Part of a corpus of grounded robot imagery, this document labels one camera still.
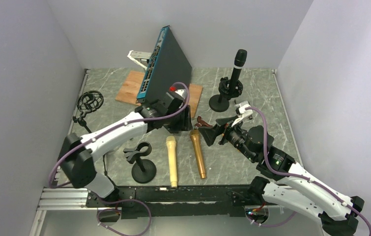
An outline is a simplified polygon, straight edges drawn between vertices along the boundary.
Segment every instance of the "gray marble surface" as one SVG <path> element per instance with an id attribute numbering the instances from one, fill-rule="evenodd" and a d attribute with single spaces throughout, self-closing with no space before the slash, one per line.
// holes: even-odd
<path id="1" fill-rule="evenodd" d="M 91 69 L 88 71 L 88 78 L 84 91 L 98 90 L 104 96 L 103 106 L 96 112 L 87 115 L 86 121 L 93 131 L 99 130 L 125 117 L 133 111 L 136 106 L 115 101 L 115 97 L 131 70 L 134 68 L 106 68 Z M 235 115 L 232 101 L 226 112 L 216 113 L 208 106 L 208 100 L 212 95 L 218 94 L 218 85 L 221 77 L 230 76 L 232 68 L 194 68 L 192 83 L 203 86 L 201 99 L 198 105 L 197 116 L 214 124 L 218 118 L 226 118 Z M 270 69 L 243 69 L 239 79 L 243 83 L 243 93 L 238 101 L 248 100 L 251 105 L 258 107 L 266 116 L 268 132 L 275 138 L 274 146 L 284 150 L 286 153 L 299 161 L 294 141 L 290 132 L 284 108 L 279 97 Z M 254 119 L 243 124 L 243 128 L 249 129 L 252 126 L 262 124 L 258 114 Z M 79 136 L 86 134 L 84 128 L 74 124 L 72 132 Z M 141 137 L 127 141 L 119 148 L 110 151 L 106 156 L 106 164 L 109 176 L 117 185 L 139 185 L 131 176 L 130 165 L 123 156 L 124 148 L 135 147 L 139 141 L 148 141 L 152 145 L 152 153 L 145 159 L 152 160 L 157 167 L 156 177 L 146 185 L 170 185 L 170 174 L 168 166 L 168 155 L 166 148 L 166 137 L 170 133 L 165 129 L 153 130 Z M 177 169 L 178 185 L 199 185 L 199 184 L 248 184 L 252 179 L 260 175 L 256 170 L 256 164 L 250 163 L 241 153 L 235 150 L 230 144 L 220 146 L 216 143 L 208 147 L 201 138 L 202 152 L 207 171 L 207 178 L 200 179 L 193 145 L 189 138 L 189 132 L 181 132 L 175 135 L 177 140 Z M 103 161 L 100 159 L 95 163 L 97 172 L 104 170 Z M 59 183 L 67 181 L 63 175 Z"/>

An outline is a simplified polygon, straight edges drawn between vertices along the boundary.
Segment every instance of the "wooden board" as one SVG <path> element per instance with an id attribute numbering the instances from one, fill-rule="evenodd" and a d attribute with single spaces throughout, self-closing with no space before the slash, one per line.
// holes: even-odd
<path id="1" fill-rule="evenodd" d="M 116 96 L 116 101 L 126 102 L 138 106 L 139 103 L 136 103 L 136 96 L 141 88 L 143 77 L 143 72 L 131 71 L 126 80 L 123 82 L 119 93 Z M 200 101 L 202 86 L 190 84 L 189 89 L 191 118 L 194 118 L 198 103 Z"/>

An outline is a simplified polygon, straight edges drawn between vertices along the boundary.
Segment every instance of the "table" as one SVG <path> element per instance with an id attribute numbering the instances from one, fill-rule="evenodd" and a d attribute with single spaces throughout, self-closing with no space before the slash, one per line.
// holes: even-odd
<path id="1" fill-rule="evenodd" d="M 123 81 L 134 68 L 105 68 L 90 69 L 87 71 L 84 92 L 98 90 L 104 96 L 103 106 L 96 112 L 88 114 L 85 120 L 92 131 L 99 130 L 125 117 L 133 111 L 136 106 L 115 101 Z M 218 118 L 234 116 L 233 102 L 226 112 L 217 113 L 208 106 L 208 100 L 212 95 L 218 94 L 218 85 L 221 77 L 231 76 L 232 68 L 194 68 L 191 83 L 202 85 L 203 91 L 197 108 L 197 116 L 210 124 L 214 124 Z M 238 102 L 248 100 L 252 106 L 259 108 L 266 116 L 268 132 L 275 140 L 273 145 L 291 155 L 297 162 L 300 158 L 297 155 L 294 140 L 284 107 L 281 102 L 271 69 L 242 69 L 240 79 L 243 84 L 243 93 L 237 98 Z M 254 119 L 246 121 L 243 128 L 249 129 L 252 126 L 261 125 L 260 116 L 255 113 Z M 79 136 L 87 132 L 74 124 L 72 132 Z M 132 165 L 129 164 L 123 155 L 124 148 L 135 147 L 140 141 L 148 141 L 152 145 L 152 153 L 144 159 L 152 160 L 157 168 L 156 177 L 146 185 L 161 186 L 170 185 L 170 174 L 168 155 L 166 148 L 166 137 L 170 133 L 165 129 L 153 130 L 141 137 L 135 137 L 122 146 L 110 151 L 106 156 L 106 166 L 109 177 L 117 185 L 140 185 L 131 176 Z M 212 185 L 212 184 L 249 184 L 255 176 L 260 173 L 256 170 L 256 164 L 252 164 L 241 153 L 230 144 L 220 146 L 216 143 L 208 147 L 201 138 L 202 153 L 204 155 L 207 172 L 206 179 L 200 179 L 192 142 L 189 132 L 180 132 L 175 135 L 177 140 L 177 172 L 178 185 Z M 95 163 L 97 172 L 103 173 L 103 161 L 100 159 Z M 59 177 L 58 182 L 66 182 L 65 175 Z"/>

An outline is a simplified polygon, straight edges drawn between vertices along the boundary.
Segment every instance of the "black clamp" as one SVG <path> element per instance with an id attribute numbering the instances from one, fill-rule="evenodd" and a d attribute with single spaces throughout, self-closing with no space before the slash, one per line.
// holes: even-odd
<path id="1" fill-rule="evenodd" d="M 141 156 L 148 156 L 152 152 L 152 146 L 148 142 L 140 142 L 134 148 L 123 150 L 127 162 L 134 164 L 132 167 L 132 177 L 138 183 L 149 183 L 156 176 L 156 166 L 148 159 L 141 159 Z"/>

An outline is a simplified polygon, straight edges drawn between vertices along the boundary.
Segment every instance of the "white wall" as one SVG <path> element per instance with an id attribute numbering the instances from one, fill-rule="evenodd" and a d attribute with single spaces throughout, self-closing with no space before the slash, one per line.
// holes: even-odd
<path id="1" fill-rule="evenodd" d="M 29 235 L 83 76 L 45 0 L 0 0 L 0 235 Z"/>
<path id="2" fill-rule="evenodd" d="M 315 0 L 278 83 L 306 168 L 362 197 L 371 222 L 371 1 Z"/>
<path id="3" fill-rule="evenodd" d="M 48 0 L 85 68 L 131 67 L 171 25 L 193 67 L 277 68 L 313 0 Z"/>

